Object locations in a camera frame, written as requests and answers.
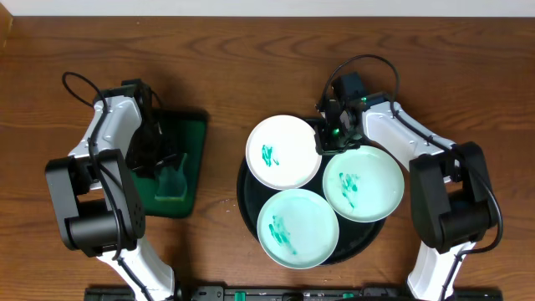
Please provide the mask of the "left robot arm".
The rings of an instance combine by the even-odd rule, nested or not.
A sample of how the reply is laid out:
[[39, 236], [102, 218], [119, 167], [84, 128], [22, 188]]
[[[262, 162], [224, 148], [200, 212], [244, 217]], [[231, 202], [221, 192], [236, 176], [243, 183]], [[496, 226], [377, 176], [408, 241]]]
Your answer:
[[112, 267], [136, 300], [180, 300], [175, 271], [145, 237], [145, 209], [134, 179], [154, 181], [156, 197], [183, 197], [186, 154], [165, 137], [153, 111], [157, 95], [148, 84], [131, 79], [95, 92], [84, 137], [45, 167], [61, 240]]

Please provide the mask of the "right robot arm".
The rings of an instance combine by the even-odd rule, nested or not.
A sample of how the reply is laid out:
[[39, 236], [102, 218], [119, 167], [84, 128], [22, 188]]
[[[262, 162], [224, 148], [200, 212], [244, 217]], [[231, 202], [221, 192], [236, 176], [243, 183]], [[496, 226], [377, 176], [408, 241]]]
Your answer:
[[407, 288], [420, 300], [453, 296], [463, 260], [491, 251], [503, 234], [482, 148], [436, 135], [386, 93], [340, 93], [323, 97], [316, 108], [324, 118], [315, 130], [319, 154], [347, 154], [371, 140], [408, 171], [411, 218], [421, 245]]

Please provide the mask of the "green yellow sponge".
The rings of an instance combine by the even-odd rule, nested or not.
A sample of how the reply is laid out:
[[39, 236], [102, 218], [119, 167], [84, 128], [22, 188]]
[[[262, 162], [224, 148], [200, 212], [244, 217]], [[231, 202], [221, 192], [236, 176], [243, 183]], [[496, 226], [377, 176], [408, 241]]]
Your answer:
[[185, 200], [187, 193], [187, 179], [184, 172], [184, 166], [186, 160], [187, 155], [178, 170], [175, 170], [171, 166], [156, 170], [158, 187], [155, 193], [155, 199], [158, 202], [183, 202]]

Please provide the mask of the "white plate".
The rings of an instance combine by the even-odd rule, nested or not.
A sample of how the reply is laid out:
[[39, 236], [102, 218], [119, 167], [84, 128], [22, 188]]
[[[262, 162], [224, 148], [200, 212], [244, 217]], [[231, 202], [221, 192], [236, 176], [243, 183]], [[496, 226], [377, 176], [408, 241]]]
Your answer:
[[321, 165], [315, 132], [305, 120], [274, 115], [257, 124], [247, 138], [246, 163], [264, 186], [283, 191], [311, 181]]

